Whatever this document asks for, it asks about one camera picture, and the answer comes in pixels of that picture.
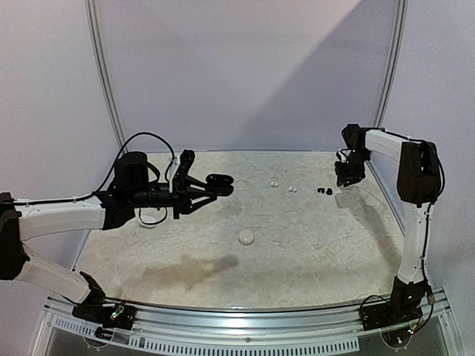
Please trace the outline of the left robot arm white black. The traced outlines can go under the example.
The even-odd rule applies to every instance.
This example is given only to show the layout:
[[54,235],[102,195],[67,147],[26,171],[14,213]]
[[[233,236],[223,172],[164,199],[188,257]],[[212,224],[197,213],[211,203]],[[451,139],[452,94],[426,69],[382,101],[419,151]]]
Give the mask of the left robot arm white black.
[[1,193],[1,279],[19,280],[58,294],[73,304],[72,315],[104,329],[132,329],[137,308],[126,302],[110,304],[92,276],[43,260],[26,241],[79,230],[113,230],[135,218],[141,208],[170,208],[179,219],[227,197],[233,178],[210,174],[201,182],[189,176],[195,154],[185,150],[171,161],[168,182],[150,180],[160,175],[145,153],[128,152],[113,164],[114,178],[104,191],[66,200],[15,200]]

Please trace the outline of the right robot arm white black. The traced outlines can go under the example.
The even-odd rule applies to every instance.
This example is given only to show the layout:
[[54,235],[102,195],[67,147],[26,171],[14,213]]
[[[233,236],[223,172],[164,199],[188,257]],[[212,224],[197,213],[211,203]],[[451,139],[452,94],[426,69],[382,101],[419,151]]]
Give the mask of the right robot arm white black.
[[445,187],[445,173],[434,143],[387,131],[348,124],[341,132],[346,144],[337,151],[337,185],[347,187],[365,177],[365,164],[373,153],[398,163],[396,190],[404,204],[402,259],[393,281],[390,299],[369,306],[362,303],[359,315],[364,330],[381,329],[422,316],[420,303],[435,299],[426,273],[431,212]]

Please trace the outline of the pink earbud charging case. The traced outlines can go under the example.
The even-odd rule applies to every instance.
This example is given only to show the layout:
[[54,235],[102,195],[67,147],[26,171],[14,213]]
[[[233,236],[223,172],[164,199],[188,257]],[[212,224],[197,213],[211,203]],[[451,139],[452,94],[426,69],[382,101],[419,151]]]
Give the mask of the pink earbud charging case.
[[249,229],[244,229],[238,234],[238,241],[241,245],[251,245],[255,242],[255,235]]

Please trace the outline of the white earbud charging case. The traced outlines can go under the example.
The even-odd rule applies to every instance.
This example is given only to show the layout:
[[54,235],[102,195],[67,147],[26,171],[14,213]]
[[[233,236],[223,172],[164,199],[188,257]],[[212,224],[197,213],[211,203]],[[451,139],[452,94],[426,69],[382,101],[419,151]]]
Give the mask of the white earbud charging case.
[[137,221],[142,228],[154,228],[157,225],[157,221],[148,215],[138,216]]

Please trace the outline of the black earbud charging case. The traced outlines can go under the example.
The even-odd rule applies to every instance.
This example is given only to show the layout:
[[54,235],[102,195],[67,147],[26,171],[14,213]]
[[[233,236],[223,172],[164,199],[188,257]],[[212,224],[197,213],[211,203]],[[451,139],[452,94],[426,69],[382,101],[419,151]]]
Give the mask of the black earbud charging case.
[[228,197],[234,192],[234,178],[225,174],[209,174],[206,177],[206,190],[221,197]]

